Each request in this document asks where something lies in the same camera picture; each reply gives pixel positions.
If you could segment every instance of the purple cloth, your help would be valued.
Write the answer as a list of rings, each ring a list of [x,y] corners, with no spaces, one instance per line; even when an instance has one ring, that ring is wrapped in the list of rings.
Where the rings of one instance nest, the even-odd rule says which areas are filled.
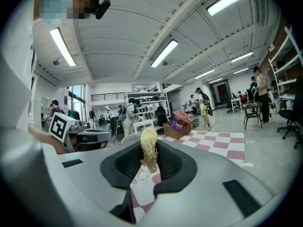
[[[51,117],[53,117],[53,114],[54,114],[55,112],[60,113],[60,109],[59,109],[59,108],[53,108],[53,109],[52,109],[52,112],[51,112]]]

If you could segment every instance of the checkered floor mat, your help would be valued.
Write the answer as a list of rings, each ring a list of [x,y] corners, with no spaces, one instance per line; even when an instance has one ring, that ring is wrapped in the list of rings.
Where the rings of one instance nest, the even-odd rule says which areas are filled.
[[[222,155],[240,167],[243,167],[243,133],[217,133],[192,130],[189,134],[178,140],[166,137],[165,135],[159,136],[158,139],[213,152]],[[142,166],[131,183],[133,209],[137,222],[153,205],[153,202],[155,201],[153,188],[159,182],[161,182],[159,170],[151,174],[146,167]]]

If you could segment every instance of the desk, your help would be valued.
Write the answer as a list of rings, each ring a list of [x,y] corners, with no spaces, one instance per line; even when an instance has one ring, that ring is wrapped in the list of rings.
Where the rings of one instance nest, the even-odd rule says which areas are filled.
[[[260,119],[261,129],[262,129],[262,121],[261,121],[261,118],[260,118],[260,114],[258,113],[258,109],[262,106],[263,106],[263,104],[260,103],[260,102],[243,105],[243,109],[245,111],[244,123],[245,123],[245,119],[246,119],[245,129],[246,129],[247,121],[250,118],[257,118],[258,123],[259,123],[259,119]],[[247,110],[250,109],[250,108],[256,108],[256,112],[255,113],[247,113]]]
[[[242,105],[241,105],[241,99],[240,98],[236,98],[236,99],[231,100],[231,102],[232,102],[232,113],[234,113],[233,102],[237,102],[237,101],[239,101],[240,109],[241,109],[241,113],[242,113]]]
[[[143,119],[141,122],[133,123],[134,133],[135,134],[138,133],[137,127],[144,126],[144,125],[147,125],[147,124],[151,124],[151,127],[153,127],[153,120],[152,119]]]

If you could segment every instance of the clothing rack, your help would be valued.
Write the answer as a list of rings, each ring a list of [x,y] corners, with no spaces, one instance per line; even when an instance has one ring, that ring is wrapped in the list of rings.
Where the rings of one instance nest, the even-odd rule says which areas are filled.
[[[78,110],[75,109],[68,109],[68,116],[75,119],[75,120],[80,120],[80,113],[78,112]]]

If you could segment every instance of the railing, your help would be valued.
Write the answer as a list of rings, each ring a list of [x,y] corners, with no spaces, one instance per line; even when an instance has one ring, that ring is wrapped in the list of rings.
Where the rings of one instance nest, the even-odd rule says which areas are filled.
[[[113,99],[124,99],[125,93],[105,93],[105,94],[92,94],[91,101],[104,101]]]
[[[165,88],[167,88],[167,87],[169,87],[171,84],[162,84],[162,86],[163,86],[163,89],[165,89]]]
[[[157,92],[157,91],[158,91],[157,86],[153,87],[153,88],[150,90],[150,92]]]

